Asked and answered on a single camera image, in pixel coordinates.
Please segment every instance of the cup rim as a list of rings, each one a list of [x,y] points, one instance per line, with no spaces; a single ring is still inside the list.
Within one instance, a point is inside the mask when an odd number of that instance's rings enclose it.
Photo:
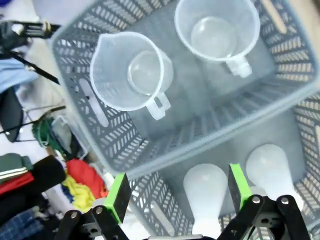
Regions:
[[[136,106],[136,107],[122,107],[122,106],[117,106],[115,104],[111,104],[109,103],[107,100],[105,100],[101,94],[99,93],[99,91],[97,90],[96,88],[96,85],[94,83],[94,78],[93,78],[93,65],[96,61],[96,58],[97,56],[99,55],[98,54],[98,51],[97,49],[100,48],[101,46],[101,42],[102,42],[102,39],[105,38],[105,37],[112,37],[114,38],[115,36],[136,36],[136,37],[139,37],[141,38],[142,40],[146,41],[148,44],[150,44],[152,46],[152,48],[154,49],[154,51],[156,52],[156,55],[159,59],[159,63],[160,63],[160,76],[159,76],[159,82],[157,84],[157,87],[155,88],[153,94],[149,95],[148,96],[148,100],[146,100],[144,103]],[[116,32],[116,33],[103,33],[99,36],[99,39],[98,39],[98,43],[97,43],[97,46],[95,48],[95,51],[93,53],[93,56],[92,56],[92,59],[91,59],[91,62],[90,62],[90,73],[89,73],[89,77],[90,77],[90,82],[91,82],[91,85],[92,85],[92,88],[93,88],[93,91],[95,92],[95,94],[98,96],[98,98],[107,106],[109,106],[110,108],[113,108],[113,109],[116,109],[116,110],[119,110],[119,111],[135,111],[135,110],[139,110],[139,109],[142,109],[148,105],[150,105],[153,100],[156,98],[156,96],[158,95],[159,91],[160,91],[160,88],[162,86],[162,83],[164,81],[164,60],[162,58],[162,55],[161,55],[161,52],[159,50],[159,48],[154,44],[153,41],[151,41],[148,37],[146,37],[145,35],[141,34],[141,33],[138,33],[138,32],[133,32],[133,31],[121,31],[121,32]]]
[[[212,56],[208,56],[208,55],[205,55],[205,54],[202,54],[201,52],[199,52],[198,50],[194,49],[191,44],[188,43],[187,39],[183,36],[183,34],[181,33],[180,31],[180,28],[179,28],[179,18],[178,18],[178,15],[179,15],[179,12],[180,12],[180,8],[182,7],[182,5],[185,3],[185,1],[187,0],[180,0],[176,6],[176,9],[175,9],[175,13],[174,13],[174,26],[175,26],[175,30],[177,32],[177,35],[179,36],[180,40],[182,41],[182,43],[196,56],[198,57],[201,57],[202,59],[205,59],[205,60],[210,60],[210,61],[215,61],[215,62],[228,62],[228,61],[233,61],[233,60],[236,60],[236,59],[239,59],[239,58],[242,58],[244,57],[245,55],[247,55],[253,48],[254,46],[256,45],[258,39],[259,39],[259,36],[260,36],[260,18],[259,18],[259,14],[258,14],[258,11],[255,7],[255,5],[250,1],[250,0],[243,0],[245,1],[249,8],[251,9],[251,12],[253,14],[253,17],[256,19],[255,21],[255,34],[252,38],[252,41],[251,43],[248,45],[248,47],[238,53],[237,55],[234,55],[234,56],[230,56],[230,57],[212,57]]]

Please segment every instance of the perforated basket wall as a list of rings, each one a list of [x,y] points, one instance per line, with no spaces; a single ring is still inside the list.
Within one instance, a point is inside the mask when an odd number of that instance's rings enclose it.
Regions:
[[[320,230],[320,94],[311,96],[294,108],[298,123],[306,173],[303,179],[295,183],[295,190],[304,200],[301,212],[309,231]],[[143,176],[131,182],[132,201],[137,211],[157,235],[191,234],[194,219],[188,219],[179,207],[172,191],[158,172]],[[151,211],[155,201],[167,220],[174,228],[166,231],[156,215]],[[235,214],[222,216],[219,221],[223,230]],[[272,240],[267,228],[257,228],[251,240]]]
[[[139,19],[148,17],[153,11],[172,4],[171,0],[100,0],[61,28],[53,37],[52,50],[61,73],[59,79],[69,96],[93,151],[101,163],[113,174],[126,171],[130,177],[139,177],[139,167],[154,163],[156,171],[159,157],[169,162],[168,153],[181,155],[190,151],[190,144],[207,137],[214,141],[227,136],[233,126],[239,128],[248,121],[267,115],[284,105],[298,101],[295,97],[312,91],[317,76],[317,64],[312,50],[304,37],[299,21],[291,12],[285,0],[272,0],[282,17],[287,33],[279,33],[270,15],[260,0],[253,0],[260,16],[260,36],[273,56],[277,70],[274,77],[252,86],[240,96],[235,96],[223,105],[212,108],[202,116],[159,137],[144,139],[135,128],[126,112],[120,112],[103,105],[98,107],[105,113],[109,125],[104,127],[97,119],[80,80],[88,82],[90,62],[96,48],[99,34],[124,31]]]

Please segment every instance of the blue cloth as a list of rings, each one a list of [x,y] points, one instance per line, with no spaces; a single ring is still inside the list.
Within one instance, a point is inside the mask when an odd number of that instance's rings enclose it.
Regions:
[[[12,86],[29,83],[37,78],[36,72],[26,70],[25,65],[18,60],[0,60],[0,94]]]
[[[36,220],[31,208],[14,216],[0,227],[0,240],[22,240],[42,229],[44,226]]]
[[[66,198],[72,203],[74,201],[74,196],[70,193],[69,188],[61,184],[62,192]]]

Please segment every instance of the measuring cup handle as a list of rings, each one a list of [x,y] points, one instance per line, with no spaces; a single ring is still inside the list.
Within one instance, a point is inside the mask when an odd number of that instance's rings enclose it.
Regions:
[[[239,75],[241,78],[246,78],[252,74],[251,66],[244,56],[227,61],[226,64],[235,76]]]
[[[146,108],[155,120],[160,120],[166,115],[166,110],[171,107],[171,104],[163,92],[160,92],[156,97],[159,99],[162,106],[159,107],[156,101],[153,99],[152,102],[146,106]]]

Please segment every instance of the measuring cup bottom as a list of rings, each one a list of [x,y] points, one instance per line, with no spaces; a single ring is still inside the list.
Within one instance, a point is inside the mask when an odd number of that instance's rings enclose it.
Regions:
[[[191,45],[204,56],[231,57],[238,44],[235,27],[226,20],[208,16],[199,20],[191,32]]]
[[[156,90],[161,67],[156,52],[142,51],[130,62],[127,78],[130,86],[140,94],[150,96]]]

